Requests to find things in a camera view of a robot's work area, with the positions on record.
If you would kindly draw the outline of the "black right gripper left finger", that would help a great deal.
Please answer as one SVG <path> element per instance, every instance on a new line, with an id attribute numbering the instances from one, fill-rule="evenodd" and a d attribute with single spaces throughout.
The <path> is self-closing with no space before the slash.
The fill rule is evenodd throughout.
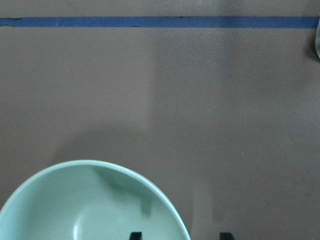
<path id="1" fill-rule="evenodd" d="M 129 240 L 142 240 L 142 232 L 131 232 Z"/>

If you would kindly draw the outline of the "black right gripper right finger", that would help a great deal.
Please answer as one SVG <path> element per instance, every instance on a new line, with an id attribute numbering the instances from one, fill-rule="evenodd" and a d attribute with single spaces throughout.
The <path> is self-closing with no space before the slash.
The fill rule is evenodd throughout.
<path id="1" fill-rule="evenodd" d="M 219 240 L 235 240 L 234 236 L 230 232 L 220 232 Z"/>

